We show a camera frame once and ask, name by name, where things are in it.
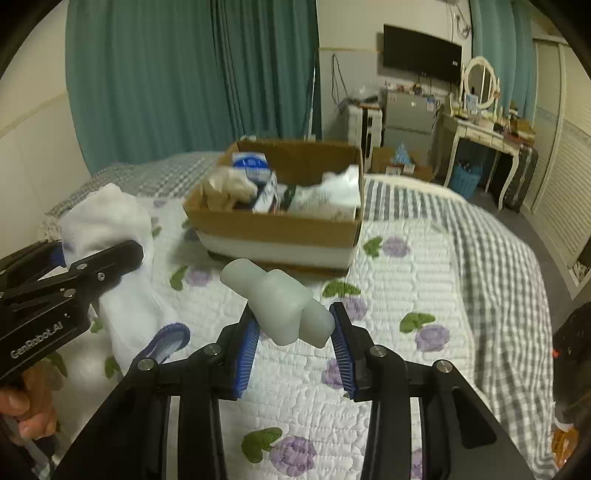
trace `white mirror frame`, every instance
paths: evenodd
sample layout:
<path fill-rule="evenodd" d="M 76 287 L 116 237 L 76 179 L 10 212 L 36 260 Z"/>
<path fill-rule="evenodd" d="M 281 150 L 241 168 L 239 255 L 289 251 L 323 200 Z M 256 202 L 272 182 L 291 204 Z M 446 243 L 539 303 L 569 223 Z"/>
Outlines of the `white mirror frame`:
<path fill-rule="evenodd" d="M 492 67 L 492 65 L 489 63 L 489 61 L 487 59 L 485 59 L 484 57 L 474 57 L 473 59 L 470 60 L 470 62 L 468 63 L 468 66 L 466 67 L 466 70 L 464 71 L 463 80 L 464 80 L 464 91 L 466 93 L 470 92 L 470 84 L 468 82 L 468 79 L 470 78 L 470 71 L 478 65 L 483 66 L 484 69 L 487 70 L 491 76 L 491 82 L 490 82 L 489 91 L 488 91 L 488 99 L 486 102 L 479 103 L 477 105 L 477 107 L 479 109 L 484 110 L 484 109 L 489 108 L 493 104 L 493 102 L 496 100 L 495 93 L 499 90 L 499 84 L 498 84 L 498 80 L 495 76 L 495 69 Z M 480 90 L 481 94 L 482 94 L 482 89 L 484 88 L 484 79 L 485 79 L 485 75 L 482 76 L 482 88 Z"/>

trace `white wardrobe door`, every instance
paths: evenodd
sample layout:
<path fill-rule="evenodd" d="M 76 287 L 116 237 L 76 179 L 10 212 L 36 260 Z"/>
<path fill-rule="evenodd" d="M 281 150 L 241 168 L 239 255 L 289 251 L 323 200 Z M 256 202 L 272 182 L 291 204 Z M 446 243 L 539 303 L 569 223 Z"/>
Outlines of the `white wardrobe door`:
<path fill-rule="evenodd" d="M 554 146 L 560 107 L 560 56 L 558 45 L 552 42 L 536 41 L 538 64 L 538 93 L 535 104 L 535 144 L 538 163 L 525 195 L 524 203 L 531 210 L 542 186 Z"/>
<path fill-rule="evenodd" d="M 591 233 L 591 80 L 576 55 L 564 51 L 564 118 L 556 156 L 540 191 L 535 215 L 568 267 Z"/>

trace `purple flower print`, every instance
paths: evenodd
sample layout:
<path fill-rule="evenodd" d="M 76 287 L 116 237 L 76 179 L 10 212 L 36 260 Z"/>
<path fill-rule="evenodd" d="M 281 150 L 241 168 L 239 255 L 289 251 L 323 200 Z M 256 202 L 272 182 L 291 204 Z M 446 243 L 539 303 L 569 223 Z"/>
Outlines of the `purple flower print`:
<path fill-rule="evenodd" d="M 389 257 L 406 257 L 410 253 L 408 244 L 397 236 L 389 237 L 382 244 L 382 250 Z"/>
<path fill-rule="evenodd" d="M 167 203 L 167 199 L 154 199 L 154 208 L 162 208 Z"/>
<path fill-rule="evenodd" d="M 184 280 L 192 287 L 204 287 L 211 282 L 212 278 L 212 271 L 209 268 L 189 267 Z"/>
<path fill-rule="evenodd" d="M 340 297 L 337 301 L 343 302 L 351 321 L 361 320 L 368 312 L 368 306 L 361 297 Z"/>
<path fill-rule="evenodd" d="M 410 478 L 421 480 L 423 478 L 423 450 L 417 449 L 410 457 Z"/>
<path fill-rule="evenodd" d="M 299 476 L 314 468 L 318 455 L 311 441 L 304 437 L 285 437 L 272 447 L 269 458 L 277 470 L 287 476 Z"/>
<path fill-rule="evenodd" d="M 332 358 L 326 362 L 326 370 L 322 372 L 320 379 L 322 383 L 335 390 L 343 388 L 343 381 L 340 379 L 339 366 L 336 358 Z"/>
<path fill-rule="evenodd" d="M 441 325 L 426 325 L 414 338 L 420 352 L 440 352 L 449 342 L 449 330 Z"/>

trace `teal curtain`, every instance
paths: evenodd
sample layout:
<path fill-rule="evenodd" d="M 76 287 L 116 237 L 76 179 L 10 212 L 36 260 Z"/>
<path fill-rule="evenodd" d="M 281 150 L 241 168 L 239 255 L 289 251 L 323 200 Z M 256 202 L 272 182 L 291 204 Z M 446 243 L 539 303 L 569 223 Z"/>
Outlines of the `teal curtain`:
<path fill-rule="evenodd" d="M 217 0 L 213 19 L 234 136 L 301 138 L 318 48 L 315 2 Z"/>
<path fill-rule="evenodd" d="M 470 0 L 472 54 L 485 57 L 501 79 L 500 105 L 512 100 L 519 114 L 532 120 L 537 66 L 528 6 L 522 0 Z"/>
<path fill-rule="evenodd" d="M 89 171 L 301 137 L 317 48 L 313 0 L 70 0 L 66 81 Z"/>

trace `table leg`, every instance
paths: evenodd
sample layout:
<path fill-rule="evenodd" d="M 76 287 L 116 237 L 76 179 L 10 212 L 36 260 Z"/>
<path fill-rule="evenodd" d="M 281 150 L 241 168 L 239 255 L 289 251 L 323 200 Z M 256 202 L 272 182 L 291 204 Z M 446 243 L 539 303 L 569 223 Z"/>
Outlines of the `table leg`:
<path fill-rule="evenodd" d="M 509 172 L 509 175 L 507 176 L 507 180 L 505 181 L 505 184 L 503 185 L 503 189 L 501 190 L 501 196 L 499 197 L 499 211 L 501 211 L 503 209 L 503 199 L 505 198 L 505 192 L 507 191 L 507 188 L 511 184 L 511 180 L 513 180 L 513 176 L 515 176 L 515 172 L 517 171 L 518 165 L 519 165 L 519 151 L 517 151 L 517 153 L 515 155 L 513 155 L 513 165 L 511 166 L 511 171 Z"/>
<path fill-rule="evenodd" d="M 496 165 L 499 163 L 499 157 L 501 156 L 501 152 L 499 150 L 495 153 L 495 159 L 492 162 L 491 172 L 488 174 L 488 180 L 486 181 L 486 187 L 484 188 L 485 193 L 488 192 L 488 187 L 491 184 L 492 176 L 495 174 Z"/>
<path fill-rule="evenodd" d="M 452 176 L 453 164 L 456 161 L 457 144 L 459 143 L 459 141 L 460 135 L 458 135 L 456 130 L 456 136 L 453 137 L 452 154 L 449 158 L 449 165 L 447 167 L 447 176 L 445 177 L 445 183 L 443 184 L 444 187 L 447 187 L 447 184 L 449 184 L 449 179 Z"/>

